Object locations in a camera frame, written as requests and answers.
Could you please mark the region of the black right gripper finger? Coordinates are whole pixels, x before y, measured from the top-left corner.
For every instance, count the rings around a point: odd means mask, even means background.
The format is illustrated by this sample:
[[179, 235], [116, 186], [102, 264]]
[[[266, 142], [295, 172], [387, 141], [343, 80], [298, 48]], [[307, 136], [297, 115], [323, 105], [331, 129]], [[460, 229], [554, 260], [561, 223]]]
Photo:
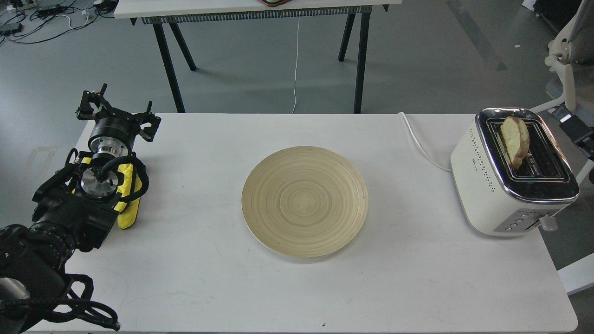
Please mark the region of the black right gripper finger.
[[552, 116], [559, 122], [559, 127], [589, 160], [594, 160], [594, 130], [566, 106], [553, 109]]

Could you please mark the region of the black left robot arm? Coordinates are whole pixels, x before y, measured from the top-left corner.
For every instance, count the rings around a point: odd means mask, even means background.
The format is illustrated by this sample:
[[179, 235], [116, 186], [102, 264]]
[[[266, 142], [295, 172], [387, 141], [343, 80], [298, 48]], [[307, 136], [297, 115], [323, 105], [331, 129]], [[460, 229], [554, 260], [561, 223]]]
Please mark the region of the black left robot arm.
[[36, 190], [32, 226], [1, 229], [3, 334], [74, 319], [120, 329], [116, 311], [91, 299], [91, 277], [68, 274], [65, 267], [76, 250], [100, 248], [114, 225], [126, 229], [136, 221], [150, 181], [132, 148], [137, 136], [154, 140], [161, 118], [151, 102], [136, 114], [111, 106], [106, 88], [83, 92], [76, 116], [95, 122], [88, 150], [72, 149], [65, 166]]

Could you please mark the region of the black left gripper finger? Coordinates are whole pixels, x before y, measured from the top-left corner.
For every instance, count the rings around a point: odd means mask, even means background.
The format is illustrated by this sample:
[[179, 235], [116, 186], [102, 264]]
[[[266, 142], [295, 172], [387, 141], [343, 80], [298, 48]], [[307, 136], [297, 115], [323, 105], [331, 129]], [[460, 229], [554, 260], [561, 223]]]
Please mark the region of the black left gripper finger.
[[104, 83], [99, 91], [83, 91], [76, 117], [82, 121], [98, 121], [112, 116], [111, 105], [104, 98], [108, 84]]
[[134, 114], [134, 134], [147, 142], [153, 142], [161, 124], [161, 118], [151, 112], [153, 102], [149, 101], [145, 112]]

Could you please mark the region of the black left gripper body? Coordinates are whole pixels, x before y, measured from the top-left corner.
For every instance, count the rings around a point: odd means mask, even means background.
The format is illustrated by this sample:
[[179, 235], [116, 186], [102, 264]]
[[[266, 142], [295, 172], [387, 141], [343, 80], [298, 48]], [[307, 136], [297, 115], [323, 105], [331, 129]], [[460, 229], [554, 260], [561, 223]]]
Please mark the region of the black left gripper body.
[[132, 153], [135, 138], [140, 133], [140, 123], [132, 115], [107, 112], [92, 114], [95, 126], [91, 132], [88, 148], [92, 154], [107, 154], [113, 158]]

